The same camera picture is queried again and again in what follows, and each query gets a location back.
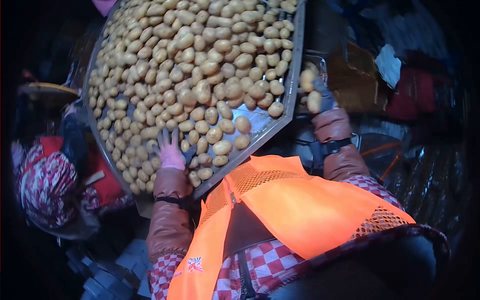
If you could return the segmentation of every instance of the logo on vest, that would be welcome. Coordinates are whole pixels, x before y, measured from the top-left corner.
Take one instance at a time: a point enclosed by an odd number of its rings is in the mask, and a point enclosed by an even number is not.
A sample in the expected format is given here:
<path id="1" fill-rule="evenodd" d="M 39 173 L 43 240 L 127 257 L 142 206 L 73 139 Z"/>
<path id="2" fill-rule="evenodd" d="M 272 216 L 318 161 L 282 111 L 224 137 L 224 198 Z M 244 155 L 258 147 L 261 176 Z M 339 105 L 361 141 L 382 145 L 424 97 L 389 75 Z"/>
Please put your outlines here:
<path id="1" fill-rule="evenodd" d="M 187 260 L 187 272 L 198 271 L 203 273 L 204 269 L 202 268 L 202 257 L 193 257 Z"/>

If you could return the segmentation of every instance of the black wristband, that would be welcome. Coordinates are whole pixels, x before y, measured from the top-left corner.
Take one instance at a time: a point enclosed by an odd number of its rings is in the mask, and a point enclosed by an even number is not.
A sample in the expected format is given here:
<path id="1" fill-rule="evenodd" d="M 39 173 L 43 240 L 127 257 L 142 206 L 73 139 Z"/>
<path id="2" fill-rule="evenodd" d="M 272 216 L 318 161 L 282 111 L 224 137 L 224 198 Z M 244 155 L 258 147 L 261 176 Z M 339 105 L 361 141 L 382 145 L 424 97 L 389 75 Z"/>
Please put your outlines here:
<path id="1" fill-rule="evenodd" d="M 326 143 L 322 143 L 322 146 L 324 147 L 324 158 L 329 156 L 330 154 L 333 153 L 338 153 L 340 152 L 341 147 L 348 146 L 352 143 L 350 138 L 343 139 L 340 141 L 329 141 Z"/>
<path id="2" fill-rule="evenodd" d="M 173 198 L 173 197 L 158 197 L 158 198 L 155 199 L 155 202 L 158 202 L 158 201 L 165 201 L 165 202 L 172 203 L 172 204 L 178 204 L 178 206 L 180 206 L 180 208 L 183 209 L 182 199 L 177 199 L 177 198 Z"/>

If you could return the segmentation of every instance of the brown puffer jacket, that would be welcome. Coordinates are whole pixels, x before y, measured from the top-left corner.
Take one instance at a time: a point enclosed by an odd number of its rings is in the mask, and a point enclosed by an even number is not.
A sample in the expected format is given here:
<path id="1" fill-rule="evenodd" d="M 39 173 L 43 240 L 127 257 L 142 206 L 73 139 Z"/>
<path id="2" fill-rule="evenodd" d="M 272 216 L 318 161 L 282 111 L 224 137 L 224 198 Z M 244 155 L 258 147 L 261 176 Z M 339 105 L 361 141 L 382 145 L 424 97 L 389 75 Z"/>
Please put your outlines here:
<path id="1" fill-rule="evenodd" d="M 351 136 L 348 115 L 344 109 L 326 111 L 312 120 L 315 136 L 322 143 L 339 141 Z M 324 161 L 324 177 L 345 180 L 355 175 L 370 173 L 354 145 L 342 147 Z M 157 171 L 154 196 L 182 198 L 187 196 L 188 185 L 183 171 L 165 168 Z M 148 257 L 155 264 L 160 256 L 186 254 L 192 241 L 188 214 L 177 204 L 163 201 L 155 203 L 150 231 L 147 237 Z"/>

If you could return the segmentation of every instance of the metal frame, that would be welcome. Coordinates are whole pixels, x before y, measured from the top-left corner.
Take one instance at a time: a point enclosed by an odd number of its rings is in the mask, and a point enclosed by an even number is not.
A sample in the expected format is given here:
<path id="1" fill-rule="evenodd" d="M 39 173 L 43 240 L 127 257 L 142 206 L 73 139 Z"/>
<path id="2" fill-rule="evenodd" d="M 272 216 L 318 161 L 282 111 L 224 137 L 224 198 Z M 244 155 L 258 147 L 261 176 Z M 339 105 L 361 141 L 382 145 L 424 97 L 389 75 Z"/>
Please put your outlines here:
<path id="1" fill-rule="evenodd" d="M 113 13 L 117 10 L 119 6 L 120 6 L 120 1 L 117 1 L 112 7 L 112 9 L 110 10 L 110 12 L 108 13 L 107 20 L 110 19 L 110 17 L 113 15 Z M 306 6 L 306 1 L 299 1 L 297 6 L 297 11 L 293 17 L 292 15 L 287 15 L 285 12 L 280 13 L 280 19 L 285 19 L 285 16 L 286 16 L 287 19 L 291 21 L 291 19 L 293 18 L 293 24 L 295 25 L 295 31 L 293 35 L 294 48 L 292 50 L 292 61 L 289 66 L 287 77 L 284 78 L 283 80 L 285 92 L 282 95 L 282 97 L 276 99 L 276 101 L 281 101 L 283 103 L 284 114 L 278 119 L 271 119 L 269 123 L 263 126 L 258 132 L 253 134 L 253 137 L 251 137 L 252 143 L 246 149 L 239 152 L 238 155 L 236 156 L 233 156 L 233 157 L 229 156 L 229 159 L 231 160 L 225 166 L 223 166 L 222 168 L 214 172 L 213 176 L 209 180 L 207 180 L 206 182 L 203 182 L 202 185 L 200 185 L 198 188 L 196 188 L 193 191 L 193 197 L 195 199 L 200 198 L 203 194 L 208 192 L 215 184 L 221 181 L 228 173 L 230 173 L 233 169 L 235 169 L 242 162 L 244 162 L 251 154 L 253 154 L 256 150 L 258 150 L 270 138 L 272 138 L 282 128 L 284 128 L 288 123 L 292 121 L 293 113 L 295 110 L 295 103 L 297 100 L 297 89 L 299 86 L 299 76 L 300 76 L 300 69 L 302 64 L 304 27 L 305 27 L 305 6 Z M 102 34 L 105 28 L 106 28 L 106 24 L 102 27 L 100 36 L 95 43 L 92 56 L 90 57 L 90 61 L 88 63 L 86 76 L 90 76 L 90 72 L 92 68 L 95 68 L 96 56 L 98 54 L 98 51 L 100 50 L 100 44 L 103 40 Z M 132 191 L 130 190 L 130 185 L 123 179 L 121 172 L 117 169 L 115 162 L 113 161 L 111 153 L 106 149 L 105 142 L 100 138 L 100 132 L 96 128 L 97 120 L 93 116 L 93 110 L 90 108 L 88 104 L 89 97 L 88 97 L 88 93 L 86 92 L 88 91 L 88 89 L 89 89 L 88 80 L 85 80 L 84 86 L 83 86 L 84 92 L 82 93 L 82 101 L 84 102 L 84 105 L 88 111 L 88 122 L 92 129 L 92 134 L 97 144 L 100 147 L 100 152 L 102 156 L 107 161 L 108 166 L 110 167 L 112 172 L 115 174 L 115 177 L 117 178 L 117 180 L 121 183 L 123 190 L 125 191 L 126 194 L 132 194 Z M 257 109 L 259 111 L 254 111 L 254 112 L 258 113 L 258 115 L 260 114 L 265 115 L 266 113 L 265 110 L 260 110 L 260 108 L 257 108 Z M 238 109 L 233 109 L 233 111 L 234 111 L 234 114 L 236 113 L 236 111 L 242 114 L 241 113 L 242 106 L 240 106 L 240 108 Z"/>

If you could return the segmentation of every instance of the mesh panel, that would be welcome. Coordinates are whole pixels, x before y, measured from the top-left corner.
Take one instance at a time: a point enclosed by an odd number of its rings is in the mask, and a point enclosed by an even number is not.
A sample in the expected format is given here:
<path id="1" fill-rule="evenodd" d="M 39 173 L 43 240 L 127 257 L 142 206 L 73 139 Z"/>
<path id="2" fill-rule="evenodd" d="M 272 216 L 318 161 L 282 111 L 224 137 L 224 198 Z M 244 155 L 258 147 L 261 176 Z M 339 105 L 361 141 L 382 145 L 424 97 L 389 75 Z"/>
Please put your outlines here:
<path id="1" fill-rule="evenodd" d="M 287 178 L 310 179 L 313 177 L 306 174 L 298 174 L 295 172 L 283 170 L 269 170 L 258 172 L 249 163 L 245 163 L 233 170 L 230 173 L 230 176 L 233 179 L 235 188 L 239 191 L 240 194 L 248 192 L 254 187 L 257 187 L 262 183 L 266 183 L 272 180 Z"/>
<path id="2" fill-rule="evenodd" d="M 365 222 L 360 225 L 360 227 L 357 229 L 357 232 L 351 236 L 350 240 L 354 240 L 361 236 L 369 235 L 378 231 L 392 229 L 404 224 L 408 224 L 408 222 L 386 208 L 379 206 L 375 209 L 375 213 L 372 215 L 372 217 L 366 219 Z"/>
<path id="3" fill-rule="evenodd" d="M 248 192 L 254 187 L 271 180 L 286 178 L 313 178 L 313 176 L 297 174 L 295 172 L 283 170 L 259 172 L 249 163 L 245 163 L 236 167 L 230 172 L 229 176 L 232 178 L 233 184 L 240 194 Z M 207 199 L 205 203 L 206 213 L 200 219 L 198 226 L 202 225 L 209 217 L 227 205 L 227 201 L 230 201 L 230 199 L 227 199 L 225 196 L 225 187 L 224 184 L 221 183 L 212 191 L 210 198 Z"/>
<path id="4" fill-rule="evenodd" d="M 205 203 L 206 212 L 200 218 L 198 226 L 201 226 L 209 217 L 227 205 L 227 201 L 224 184 L 221 183 L 212 191 L 210 198 L 207 199 Z"/>

